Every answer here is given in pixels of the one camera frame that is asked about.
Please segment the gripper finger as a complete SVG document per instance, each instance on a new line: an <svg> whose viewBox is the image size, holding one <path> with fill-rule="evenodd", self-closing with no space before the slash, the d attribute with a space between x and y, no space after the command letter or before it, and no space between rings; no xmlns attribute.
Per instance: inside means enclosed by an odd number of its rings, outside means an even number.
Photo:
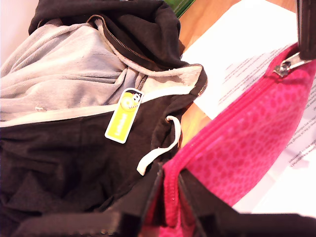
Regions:
<svg viewBox="0 0 316 237"><path fill-rule="evenodd" d="M146 222L155 222L155 205L163 169L154 163L131 190L103 212L62 213L24 221L16 237L136 237Z"/></svg>
<svg viewBox="0 0 316 237"><path fill-rule="evenodd" d="M186 237L314 237L316 220L299 214L239 213L190 172L179 175L180 216Z"/></svg>
<svg viewBox="0 0 316 237"><path fill-rule="evenodd" d="M298 45L302 60L316 58L316 1L297 1Z"/></svg>

